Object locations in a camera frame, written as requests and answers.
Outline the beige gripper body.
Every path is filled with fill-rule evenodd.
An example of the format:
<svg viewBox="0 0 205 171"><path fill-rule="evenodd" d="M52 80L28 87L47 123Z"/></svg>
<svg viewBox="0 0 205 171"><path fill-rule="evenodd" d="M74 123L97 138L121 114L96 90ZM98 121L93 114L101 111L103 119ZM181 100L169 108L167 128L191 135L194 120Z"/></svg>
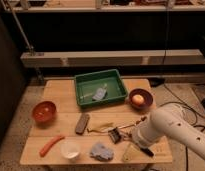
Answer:
<svg viewBox="0 0 205 171"><path fill-rule="evenodd" d="M122 155L122 161L130 162L131 160L135 159L140 154L141 154L141 151L135 145L133 145L132 143L129 143Z"/></svg>

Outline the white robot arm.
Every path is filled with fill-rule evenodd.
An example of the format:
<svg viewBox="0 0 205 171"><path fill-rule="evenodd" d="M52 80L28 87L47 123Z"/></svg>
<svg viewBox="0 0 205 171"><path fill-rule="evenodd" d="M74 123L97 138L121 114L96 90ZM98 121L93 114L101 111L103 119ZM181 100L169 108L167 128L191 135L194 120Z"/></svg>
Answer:
<svg viewBox="0 0 205 171"><path fill-rule="evenodd" d="M161 137L167 136L185 145L205 160L205 134L184 120L180 105L167 104L151 110L147 118L130 133L130 141L139 148L147 149Z"/></svg>

